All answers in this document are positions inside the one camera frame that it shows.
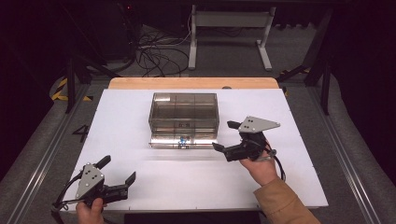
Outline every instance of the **cable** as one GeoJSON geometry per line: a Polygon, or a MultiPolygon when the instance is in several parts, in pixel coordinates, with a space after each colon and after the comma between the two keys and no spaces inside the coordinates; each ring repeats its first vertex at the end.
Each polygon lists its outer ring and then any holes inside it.
{"type": "Polygon", "coordinates": [[[182,44],[184,41],[186,41],[187,38],[191,35],[190,20],[191,20],[191,13],[190,13],[189,19],[187,20],[187,25],[188,25],[188,27],[189,27],[189,33],[186,35],[186,37],[184,37],[180,42],[178,42],[178,43],[176,43],[176,44],[168,43],[168,44],[159,45],[159,46],[160,46],[160,47],[177,46],[177,45],[182,44]]]}
{"type": "Polygon", "coordinates": [[[61,191],[61,193],[58,196],[58,199],[55,201],[55,203],[52,204],[51,207],[51,216],[55,219],[55,221],[59,224],[64,224],[64,221],[61,218],[61,215],[59,214],[59,211],[61,211],[62,208],[65,210],[68,209],[67,204],[71,202],[77,202],[78,200],[70,200],[70,201],[62,201],[64,199],[64,195],[66,194],[67,190],[72,186],[74,182],[76,182],[78,179],[81,179],[82,177],[82,171],[79,172],[78,175],[73,177],[67,184],[64,186],[64,189],[61,191]]]}
{"type": "Polygon", "coordinates": [[[154,69],[158,69],[161,72],[161,77],[174,74],[179,74],[181,76],[181,73],[188,69],[187,64],[185,67],[180,68],[180,65],[178,63],[171,60],[168,56],[163,55],[162,51],[164,50],[177,51],[181,53],[184,57],[186,57],[187,60],[189,59],[189,56],[179,49],[159,48],[157,46],[150,46],[149,48],[145,49],[139,48],[138,51],[140,52],[140,55],[136,61],[141,68],[146,69],[146,73],[142,77],[149,76],[149,73],[151,73],[154,69]],[[169,63],[174,64],[177,67],[176,72],[165,73],[163,71],[165,66],[169,63]]]}
{"type": "MultiPolygon", "coordinates": [[[[267,143],[267,146],[268,146],[270,149],[268,149],[268,148],[265,147],[264,150],[265,150],[268,154],[271,154],[271,153],[273,152],[273,149],[271,148],[271,145],[269,144],[268,141],[266,141],[266,143],[267,143]]],[[[285,173],[285,171],[283,170],[282,163],[280,163],[280,160],[277,158],[277,156],[275,155],[275,153],[273,154],[273,155],[274,155],[273,158],[275,159],[277,165],[279,166],[280,178],[281,178],[283,181],[286,182],[286,173],[285,173]]]]}
{"type": "MultiPolygon", "coordinates": [[[[134,63],[134,60],[129,60],[128,63],[126,63],[125,65],[122,65],[118,68],[111,68],[111,69],[107,68],[107,69],[113,73],[118,73],[118,72],[121,72],[121,71],[127,69],[128,67],[130,67],[133,63],[134,63]]],[[[103,73],[99,72],[98,70],[93,70],[93,69],[88,69],[88,70],[91,72],[91,74],[94,74],[94,75],[102,75],[103,74],[103,73]]]]}

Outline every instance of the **metal plate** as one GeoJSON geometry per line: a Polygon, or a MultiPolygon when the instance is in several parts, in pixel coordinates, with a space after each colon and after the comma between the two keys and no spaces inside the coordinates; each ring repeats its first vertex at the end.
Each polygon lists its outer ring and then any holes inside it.
{"type": "Polygon", "coordinates": [[[79,181],[76,199],[80,199],[103,179],[105,179],[105,176],[96,167],[92,164],[85,165],[82,178],[79,181]]]}
{"type": "Polygon", "coordinates": [[[258,133],[277,127],[280,127],[278,122],[247,116],[241,126],[239,126],[238,131],[240,133],[258,133]]]}

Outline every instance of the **table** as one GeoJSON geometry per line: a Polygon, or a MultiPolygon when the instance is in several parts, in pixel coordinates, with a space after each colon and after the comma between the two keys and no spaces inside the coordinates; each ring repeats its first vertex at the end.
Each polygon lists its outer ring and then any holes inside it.
{"type": "MultiPolygon", "coordinates": [[[[220,118],[218,141],[225,146],[239,143],[238,132],[227,127],[227,120],[251,115],[280,122],[281,127],[264,134],[273,148],[278,149],[287,183],[306,206],[328,205],[283,91],[273,78],[124,77],[114,78],[104,91],[73,173],[76,175],[85,163],[99,161],[105,155],[112,157],[112,162],[102,169],[105,184],[122,184],[136,171],[129,199],[109,204],[107,211],[260,209],[252,193],[259,185],[238,161],[227,162],[214,149],[149,147],[149,108],[152,93],[156,91],[216,93],[220,118]],[[233,89],[221,89],[224,86],[233,89]]],[[[73,185],[64,198],[74,198],[77,186],[73,185]]]]}
{"type": "Polygon", "coordinates": [[[263,12],[221,12],[221,11],[199,11],[196,5],[191,11],[191,44],[189,69],[195,69],[197,42],[196,27],[265,27],[262,38],[257,40],[257,47],[262,57],[262,63],[266,71],[272,71],[272,65],[265,49],[265,43],[270,33],[272,21],[275,16],[275,7],[263,12]]]}

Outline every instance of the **table leg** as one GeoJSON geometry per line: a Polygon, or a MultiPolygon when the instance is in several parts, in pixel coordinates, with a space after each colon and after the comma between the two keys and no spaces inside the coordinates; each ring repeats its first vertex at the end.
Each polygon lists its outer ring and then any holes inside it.
{"type": "Polygon", "coordinates": [[[329,103],[330,74],[331,74],[330,66],[328,63],[326,63],[323,73],[322,89],[320,95],[320,105],[325,115],[329,115],[328,103],[329,103]]]}
{"type": "Polygon", "coordinates": [[[191,44],[190,44],[190,58],[189,69],[195,69],[196,55],[197,55],[197,39],[196,39],[196,5],[192,5],[191,10],[191,44]]]}
{"type": "Polygon", "coordinates": [[[75,65],[72,58],[67,63],[67,109],[68,114],[76,102],[76,85],[75,85],[75,65]]]}
{"type": "Polygon", "coordinates": [[[264,34],[262,35],[261,40],[257,40],[257,47],[259,48],[260,55],[262,56],[262,63],[264,64],[266,71],[272,71],[272,65],[270,63],[270,59],[267,54],[267,50],[265,49],[265,43],[267,42],[268,35],[271,30],[272,21],[275,16],[275,7],[271,7],[269,18],[267,20],[267,24],[265,25],[264,34]]]}
{"type": "MultiPolygon", "coordinates": [[[[326,35],[327,27],[330,22],[330,18],[332,17],[332,8],[329,8],[326,13],[323,15],[322,20],[318,26],[317,32],[315,33],[314,39],[309,46],[308,52],[305,54],[303,64],[294,68],[287,74],[280,76],[276,79],[278,82],[282,82],[290,77],[293,77],[299,74],[301,71],[305,70],[308,67],[313,67],[318,62],[318,53],[320,51],[321,44],[323,42],[323,38],[326,35]]],[[[309,72],[308,76],[306,77],[309,79],[310,77],[314,76],[314,72],[309,72]]]]}

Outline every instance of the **metal frame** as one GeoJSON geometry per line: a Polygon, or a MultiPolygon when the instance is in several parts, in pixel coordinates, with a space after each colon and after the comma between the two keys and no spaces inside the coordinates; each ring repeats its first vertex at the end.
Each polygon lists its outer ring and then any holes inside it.
{"type": "Polygon", "coordinates": [[[60,144],[66,134],[66,129],[69,127],[69,124],[73,119],[77,111],[77,108],[79,104],[82,102],[82,99],[84,98],[89,87],[90,86],[88,84],[83,84],[78,89],[76,105],[71,108],[70,113],[64,114],[64,118],[62,119],[59,128],[53,135],[52,140],[47,148],[47,151],[43,156],[43,159],[40,161],[40,163],[33,171],[32,177],[28,185],[26,186],[22,196],[18,200],[18,203],[15,206],[11,216],[9,217],[7,224],[22,222],[30,204],[32,203],[35,195],[37,194],[41,186],[41,183],[44,180],[44,177],[46,176],[48,170],[50,169],[50,165],[52,164],[52,161],[54,160],[56,154],[58,153],[60,144]]]}
{"type": "Polygon", "coordinates": [[[257,40],[257,47],[262,56],[262,63],[266,71],[272,71],[272,65],[265,49],[272,21],[275,16],[275,7],[269,12],[219,12],[219,11],[197,11],[196,5],[191,10],[191,45],[189,69],[195,69],[197,54],[197,26],[210,27],[265,27],[262,39],[257,40]]]}
{"type": "Polygon", "coordinates": [[[332,149],[334,151],[334,154],[340,162],[340,166],[344,171],[346,180],[350,188],[352,189],[352,192],[356,198],[356,201],[358,202],[358,205],[366,222],[373,224],[381,223],[381,220],[379,219],[378,214],[375,211],[374,205],[372,204],[366,192],[366,189],[361,182],[361,178],[359,177],[355,166],[352,164],[352,161],[349,159],[347,151],[344,148],[344,145],[341,142],[341,139],[332,124],[332,119],[321,110],[321,102],[319,101],[318,93],[313,87],[308,87],[307,89],[311,100],[313,101],[320,114],[320,118],[323,121],[324,126],[329,132],[329,136],[332,140],[332,149]]]}

